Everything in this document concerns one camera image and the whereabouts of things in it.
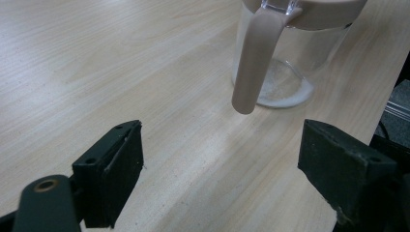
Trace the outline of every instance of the beige handle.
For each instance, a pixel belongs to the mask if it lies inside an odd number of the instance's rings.
[[[291,14],[281,14],[260,8],[250,20],[232,96],[232,105],[239,113],[254,110],[280,34],[301,12],[297,8]]]

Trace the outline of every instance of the glass pitcher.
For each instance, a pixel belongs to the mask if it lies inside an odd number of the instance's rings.
[[[336,53],[366,0],[243,0],[232,105],[291,107],[306,101],[308,78]]]

